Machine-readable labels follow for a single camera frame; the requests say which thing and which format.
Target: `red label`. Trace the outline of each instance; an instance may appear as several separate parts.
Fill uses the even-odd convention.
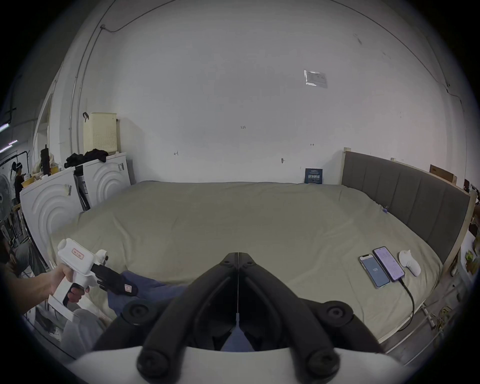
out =
[[[72,249],[72,253],[77,256],[80,260],[84,258],[83,253],[78,252],[75,248]]]

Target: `white handheld device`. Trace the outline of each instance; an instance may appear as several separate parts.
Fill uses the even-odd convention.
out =
[[[104,264],[107,251],[99,250],[93,254],[72,239],[63,239],[58,244],[57,255],[60,260],[73,269],[72,282],[64,277],[53,296],[48,297],[48,303],[55,308],[62,316],[77,323],[79,318],[67,308],[67,294],[72,288],[81,288],[98,285],[96,275],[91,271],[93,264]]]

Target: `gray upholstered headboard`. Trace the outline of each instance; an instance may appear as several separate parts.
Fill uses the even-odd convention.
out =
[[[431,246],[445,266],[445,262],[451,263],[451,254],[458,252],[465,236],[470,207],[470,218],[472,216],[470,195],[406,164],[348,149],[344,156],[342,184],[388,207],[391,214]]]

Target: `paper notice on wall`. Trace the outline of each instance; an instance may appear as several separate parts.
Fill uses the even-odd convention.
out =
[[[325,76],[325,73],[305,70],[304,74],[305,74],[305,83],[307,85],[327,88],[327,77]]]
[[[305,168],[305,184],[322,184],[323,170],[319,168]]]

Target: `blue sign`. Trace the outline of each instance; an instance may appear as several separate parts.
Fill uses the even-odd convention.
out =
[[[305,183],[322,184],[322,169],[305,168]]]

